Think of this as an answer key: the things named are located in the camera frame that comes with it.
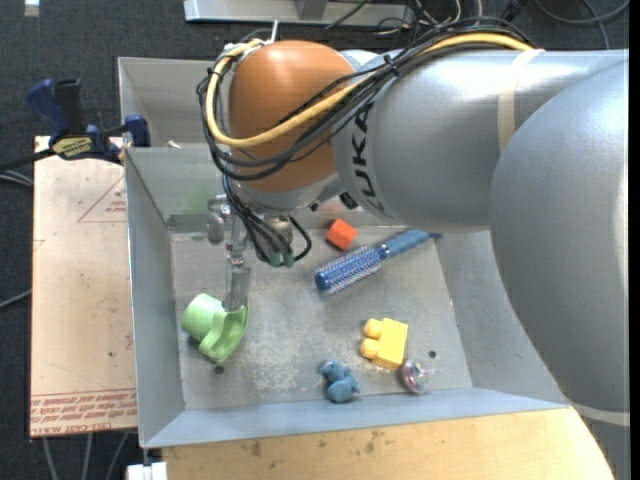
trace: cardboard sheet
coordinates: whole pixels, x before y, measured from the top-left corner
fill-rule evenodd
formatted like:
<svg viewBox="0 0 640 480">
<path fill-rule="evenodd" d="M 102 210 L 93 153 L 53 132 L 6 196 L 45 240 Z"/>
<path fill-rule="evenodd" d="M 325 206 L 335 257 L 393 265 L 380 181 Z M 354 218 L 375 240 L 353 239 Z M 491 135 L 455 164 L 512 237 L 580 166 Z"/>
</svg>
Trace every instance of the cardboard sheet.
<svg viewBox="0 0 640 480">
<path fill-rule="evenodd" d="M 122 167 L 35 165 L 32 437 L 137 424 Z"/>
</svg>

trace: orange cube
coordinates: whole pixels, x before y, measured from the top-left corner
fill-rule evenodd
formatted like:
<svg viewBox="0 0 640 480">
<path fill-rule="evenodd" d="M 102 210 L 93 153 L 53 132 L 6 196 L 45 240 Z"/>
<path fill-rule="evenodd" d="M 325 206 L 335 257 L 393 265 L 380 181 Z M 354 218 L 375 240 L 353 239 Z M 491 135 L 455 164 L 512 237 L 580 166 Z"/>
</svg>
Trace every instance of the orange cube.
<svg viewBox="0 0 640 480">
<path fill-rule="evenodd" d="M 331 224 L 325 238 L 328 242 L 345 251 L 357 234 L 358 230 L 356 228 L 351 227 L 342 219 L 336 219 Z"/>
</svg>

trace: small round toy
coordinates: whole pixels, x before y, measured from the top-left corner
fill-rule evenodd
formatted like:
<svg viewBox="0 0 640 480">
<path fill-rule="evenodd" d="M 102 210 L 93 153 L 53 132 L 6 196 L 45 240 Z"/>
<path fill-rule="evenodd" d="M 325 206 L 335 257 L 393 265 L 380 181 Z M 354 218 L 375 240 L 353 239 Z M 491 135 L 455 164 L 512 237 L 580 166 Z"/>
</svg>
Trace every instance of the small round toy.
<svg viewBox="0 0 640 480">
<path fill-rule="evenodd" d="M 402 365 L 402 381 L 409 391 L 417 395 L 430 391 L 429 372 L 413 359 L 407 359 Z"/>
</svg>

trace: plastic object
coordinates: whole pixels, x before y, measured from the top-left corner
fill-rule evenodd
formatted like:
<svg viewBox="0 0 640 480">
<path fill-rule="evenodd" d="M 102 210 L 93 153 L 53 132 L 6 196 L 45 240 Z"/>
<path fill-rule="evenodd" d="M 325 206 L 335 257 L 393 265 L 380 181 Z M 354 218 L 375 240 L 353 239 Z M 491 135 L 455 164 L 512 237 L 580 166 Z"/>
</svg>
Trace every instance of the plastic object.
<svg viewBox="0 0 640 480">
<path fill-rule="evenodd" d="M 351 375 L 351 368 L 344 368 L 333 359 L 328 360 L 320 368 L 329 381 L 327 397 L 337 404 L 344 403 L 356 393 L 360 393 L 360 383 Z"/>
<path fill-rule="evenodd" d="M 397 256 L 437 236 L 439 235 L 409 229 L 376 246 L 362 245 L 318 268 L 314 277 L 316 286 L 322 293 L 336 293 L 375 274 L 380 270 L 382 260 Z"/>
<path fill-rule="evenodd" d="M 202 293 L 187 306 L 180 327 L 200 342 L 200 352 L 211 361 L 221 363 L 240 343 L 248 319 L 248 306 L 225 311 L 220 300 Z"/>
<path fill-rule="evenodd" d="M 331 224 L 331 227 L 327 231 L 325 238 L 328 242 L 332 243 L 343 251 L 347 250 L 351 242 L 358 234 L 358 230 L 342 219 L 336 219 Z"/>
<path fill-rule="evenodd" d="M 418 361 L 407 359 L 402 365 L 402 382 L 416 395 L 425 395 L 431 391 L 430 373 L 422 368 Z"/>
<path fill-rule="evenodd" d="M 371 318 L 364 326 L 367 338 L 360 353 L 377 366 L 397 370 L 404 359 L 404 346 L 409 326 L 390 318 Z"/>
</svg>

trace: gray bin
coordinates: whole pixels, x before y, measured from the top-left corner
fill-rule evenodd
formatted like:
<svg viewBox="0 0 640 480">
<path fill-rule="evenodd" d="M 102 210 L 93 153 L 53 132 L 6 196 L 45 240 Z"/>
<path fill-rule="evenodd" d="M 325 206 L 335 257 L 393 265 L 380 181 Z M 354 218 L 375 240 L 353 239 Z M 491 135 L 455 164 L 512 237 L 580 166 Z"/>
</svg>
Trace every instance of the gray bin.
<svg viewBox="0 0 640 480">
<path fill-rule="evenodd" d="M 361 244 L 403 228 L 331 200 L 299 221 L 311 253 L 292 269 L 250 263 L 247 333 L 223 372 L 180 329 L 196 295 L 225 293 L 224 243 L 207 240 L 207 201 L 222 193 L 200 122 L 195 86 L 206 62 L 119 59 L 123 117 L 149 122 L 149 149 L 127 150 L 131 291 L 138 425 L 146 448 L 338 431 L 566 406 L 518 322 L 488 232 L 446 235 L 389 259 L 332 297 L 313 271 L 339 253 L 324 231 L 341 217 Z M 181 149 L 162 147 L 169 140 Z M 301 243 L 294 242 L 298 248 Z M 406 392 L 398 372 L 359 355 L 369 318 L 409 325 L 406 356 L 432 374 L 432 392 Z M 336 405 L 319 368 L 336 359 L 362 395 Z"/>
</svg>

